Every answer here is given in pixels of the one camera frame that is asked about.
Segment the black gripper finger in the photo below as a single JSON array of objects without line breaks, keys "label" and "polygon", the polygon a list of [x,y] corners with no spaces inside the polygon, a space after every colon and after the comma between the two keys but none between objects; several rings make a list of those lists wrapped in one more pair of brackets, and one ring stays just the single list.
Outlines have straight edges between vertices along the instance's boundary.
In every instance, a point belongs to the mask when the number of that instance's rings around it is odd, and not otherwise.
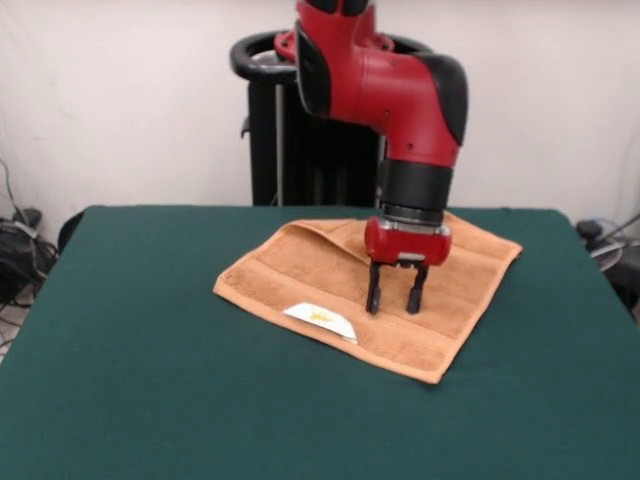
[{"label": "black gripper finger", "polygon": [[369,266],[369,284],[366,300],[366,311],[369,314],[376,314],[379,311],[381,288],[381,269],[384,263],[371,261]]},{"label": "black gripper finger", "polygon": [[416,266],[416,276],[414,279],[413,287],[409,291],[407,312],[409,314],[416,314],[420,311],[423,289],[428,276],[429,267],[424,264]]}]

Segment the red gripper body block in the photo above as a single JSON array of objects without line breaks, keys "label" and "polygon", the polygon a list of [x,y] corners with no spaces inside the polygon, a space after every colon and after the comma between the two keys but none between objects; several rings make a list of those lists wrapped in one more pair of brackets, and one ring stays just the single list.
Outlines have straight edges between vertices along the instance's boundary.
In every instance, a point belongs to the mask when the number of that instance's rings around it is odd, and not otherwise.
[{"label": "red gripper body block", "polygon": [[406,224],[374,216],[366,222],[364,241],[367,255],[378,263],[441,265],[450,253],[452,232],[445,224]]}]

